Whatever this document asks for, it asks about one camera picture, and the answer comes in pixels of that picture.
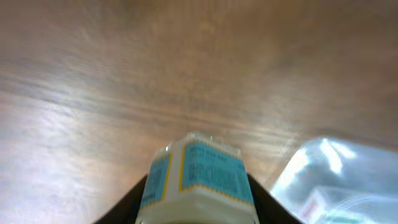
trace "wooden table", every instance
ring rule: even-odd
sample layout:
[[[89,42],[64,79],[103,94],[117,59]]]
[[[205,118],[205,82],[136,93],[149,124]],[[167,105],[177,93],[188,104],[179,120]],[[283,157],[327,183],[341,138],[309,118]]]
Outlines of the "wooden table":
[[[89,223],[190,131],[271,187],[319,130],[398,144],[398,1],[0,3],[0,222]]]

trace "teal label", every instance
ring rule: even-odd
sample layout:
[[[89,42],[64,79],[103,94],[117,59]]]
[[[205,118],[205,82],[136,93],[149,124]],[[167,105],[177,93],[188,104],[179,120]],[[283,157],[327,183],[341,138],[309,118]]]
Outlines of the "teal label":
[[[253,204],[253,197],[241,159],[202,142],[183,149],[180,191],[205,187],[235,200]]]
[[[141,208],[164,199],[171,160],[172,155],[168,154],[152,162],[144,193],[142,194]]]

